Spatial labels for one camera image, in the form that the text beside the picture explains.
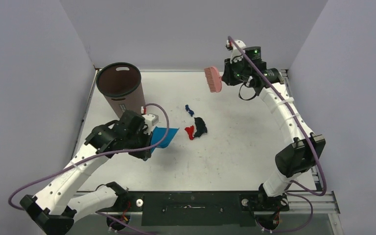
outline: pink brush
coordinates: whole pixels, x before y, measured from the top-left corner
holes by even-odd
[[[221,84],[221,76],[218,69],[214,66],[208,67],[204,69],[205,77],[207,78],[208,87],[210,88],[210,92],[220,92],[223,88]]]

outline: black plastic part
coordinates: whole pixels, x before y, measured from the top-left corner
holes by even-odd
[[[253,64],[258,65],[261,61],[261,47],[246,47],[246,55],[252,60]]]
[[[111,217],[114,217],[116,219],[120,219],[121,218],[121,215],[111,215]],[[123,220],[123,223],[126,223],[126,224],[129,224],[130,222],[130,215],[126,215],[126,218],[128,219],[127,221],[126,220]],[[113,220],[110,219],[110,218],[106,218],[106,223],[107,223],[107,226],[110,226],[112,223],[113,223]],[[119,223],[114,223],[112,225],[112,229],[113,230],[117,230],[117,231],[120,231],[122,229],[126,228],[124,225],[122,224],[119,224]]]
[[[256,192],[241,194],[239,201],[241,202],[243,199],[248,200],[247,206],[241,205],[241,209],[244,212],[273,212],[278,209],[282,212],[286,212],[289,210],[288,203],[286,203],[286,205],[282,204],[282,201],[287,202],[286,194],[277,197],[268,197],[264,191],[263,184],[260,185]]]
[[[194,134],[195,137],[201,137],[204,133],[208,133],[208,129],[205,126],[205,122],[202,118],[200,117],[194,117],[194,122],[195,122],[195,127],[197,131]]]
[[[227,86],[235,86],[240,83],[243,83],[243,81],[237,79],[234,75],[233,70],[231,69],[230,59],[227,58],[224,60],[224,73],[221,77],[221,80],[227,84]]]
[[[265,75],[265,77],[267,78],[267,80],[269,80],[269,82],[271,84],[273,83],[281,83],[283,84],[284,81],[281,80],[281,74],[280,72],[273,68],[273,69],[268,69],[268,70],[260,70],[261,73],[263,73],[263,75]],[[257,73],[255,75],[253,75],[253,78],[254,80],[256,81],[256,85],[254,86],[254,90],[256,92],[257,95],[260,94],[261,90],[263,90],[263,88],[269,88],[270,86],[263,80],[263,78],[260,77],[260,75],[258,75]]]
[[[142,226],[256,226],[250,210],[241,204],[244,198],[255,202],[253,212],[276,212],[286,196],[268,198],[262,186],[259,191],[129,191],[113,207],[100,211],[122,212],[130,201],[128,212],[143,212]],[[136,206],[138,199],[143,200],[142,207]],[[281,208],[281,211],[287,210],[289,207]]]
[[[62,215],[50,215],[47,208],[42,210],[35,201],[36,197],[25,195],[20,204],[28,213],[31,219],[47,234],[47,235],[65,235],[74,224],[74,215],[76,210],[66,207]]]
[[[315,136],[311,133],[309,139],[320,157],[325,147],[325,138],[323,135]],[[299,139],[295,139],[294,143],[280,151],[275,157],[275,162],[280,173],[288,178],[296,173],[306,172],[316,164],[309,144],[306,140]]]
[[[95,127],[84,144],[91,144],[96,153],[122,149],[147,147],[152,135],[144,134],[145,119],[134,111],[126,110],[120,120],[113,120]],[[150,150],[131,152],[129,155],[146,161],[151,157]]]
[[[134,193],[130,194],[128,190],[122,188],[116,182],[110,182],[106,184],[106,187],[113,189],[117,195],[115,204],[111,207],[112,209],[122,212],[128,208],[128,202],[130,202],[130,208],[128,209],[128,211],[130,212],[142,211],[142,207],[136,206],[136,200],[138,199],[143,200],[143,195],[134,194]]]
[[[152,192],[144,196],[142,226],[256,225],[240,209],[238,192]]]

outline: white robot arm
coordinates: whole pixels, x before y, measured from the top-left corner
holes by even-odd
[[[294,117],[298,119],[303,131],[309,136],[318,155],[322,153],[325,139],[322,135],[314,135],[313,131],[303,121],[293,103],[294,99],[287,92],[282,74],[277,69],[266,68],[266,62],[261,59],[261,48],[246,47],[246,44],[240,40],[235,40],[234,42],[285,99],[282,101],[276,92],[254,71],[238,48],[232,45],[230,41],[227,41],[226,48],[231,50],[232,53],[230,58],[224,61],[225,68],[221,80],[229,86],[242,83],[246,87],[253,88],[256,96],[267,105],[273,114],[273,118],[284,137],[286,148],[275,157],[276,169],[259,188],[259,191],[264,192],[265,197],[278,197],[284,194],[290,181],[295,180],[303,172],[308,171],[315,165],[308,143],[297,126]],[[286,104],[291,107],[294,114],[290,112]]]
[[[65,168],[74,167],[54,178],[34,196],[26,195],[21,200],[21,206],[47,235],[63,235],[79,219],[100,209],[112,207],[118,197],[126,193],[115,182],[73,198],[91,174],[113,155],[90,160],[88,158],[108,151],[149,146],[151,133],[158,121],[157,115],[141,116],[133,111],[126,111],[120,120],[95,127]],[[150,150],[129,154],[143,160],[150,158]]]

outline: white tabletop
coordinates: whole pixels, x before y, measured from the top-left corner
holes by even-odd
[[[116,181],[130,190],[257,190],[275,169],[275,155],[285,147],[282,134],[266,105],[256,97],[240,100],[239,86],[223,84],[220,93],[210,93],[203,72],[142,72],[147,103],[167,111],[170,127],[180,128],[168,148],[156,149],[144,162],[126,153],[117,154],[84,183],[80,191]],[[244,98],[254,91],[243,88]],[[184,128],[194,125],[185,105],[202,117],[208,133],[193,141]],[[162,112],[159,127],[165,127]],[[79,144],[98,125],[117,116],[103,95],[94,89]],[[298,181],[316,189],[311,172]],[[293,185],[292,190],[300,190]]]

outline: gray wall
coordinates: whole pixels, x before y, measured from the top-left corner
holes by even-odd
[[[376,234],[376,1],[329,0],[289,77],[345,233]]]
[[[289,68],[327,0],[61,0],[97,67],[223,67],[227,36]]]
[[[0,0],[0,235],[39,234],[7,197],[65,165],[93,76],[58,0]]]

